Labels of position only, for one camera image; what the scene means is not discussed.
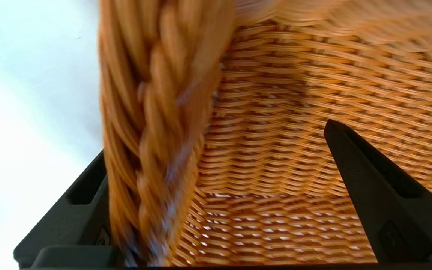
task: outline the white background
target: white background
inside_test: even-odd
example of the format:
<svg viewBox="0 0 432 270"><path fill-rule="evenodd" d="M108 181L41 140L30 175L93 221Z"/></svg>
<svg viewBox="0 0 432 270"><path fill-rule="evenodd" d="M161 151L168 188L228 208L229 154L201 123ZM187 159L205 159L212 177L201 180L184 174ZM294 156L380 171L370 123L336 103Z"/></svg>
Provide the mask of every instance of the white background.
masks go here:
<svg viewBox="0 0 432 270"><path fill-rule="evenodd" d="M0 270L102 148L96 0L0 0Z"/></svg>

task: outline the wicker braid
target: wicker braid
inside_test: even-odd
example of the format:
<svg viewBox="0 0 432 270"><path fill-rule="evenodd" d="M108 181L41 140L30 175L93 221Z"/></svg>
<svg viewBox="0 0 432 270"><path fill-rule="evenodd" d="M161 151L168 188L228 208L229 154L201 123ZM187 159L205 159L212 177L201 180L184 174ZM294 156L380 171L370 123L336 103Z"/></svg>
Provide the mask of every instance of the wicker braid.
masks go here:
<svg viewBox="0 0 432 270"><path fill-rule="evenodd" d="M266 19L314 26L432 58L432 0L240 0L237 12L241 26Z"/></svg>
<svg viewBox="0 0 432 270"><path fill-rule="evenodd" d="M194 147L201 145L221 79L219 58L233 34L234 5L102 0L100 10L111 227L128 264L136 255L163 265L185 216L183 195L196 179L201 147Z"/></svg>
<svg viewBox="0 0 432 270"><path fill-rule="evenodd" d="M231 3L101 0L117 243L155 265L374 261L322 130L432 191L432 1L235 0L203 140Z"/></svg>

